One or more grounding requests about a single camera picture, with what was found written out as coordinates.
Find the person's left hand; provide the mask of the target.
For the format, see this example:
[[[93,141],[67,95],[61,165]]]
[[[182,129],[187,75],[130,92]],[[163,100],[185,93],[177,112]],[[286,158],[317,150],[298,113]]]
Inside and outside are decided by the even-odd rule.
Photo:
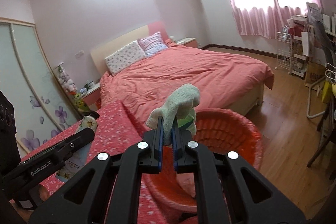
[[[48,189],[42,184],[39,184],[39,197],[43,202],[45,202],[50,197]]]

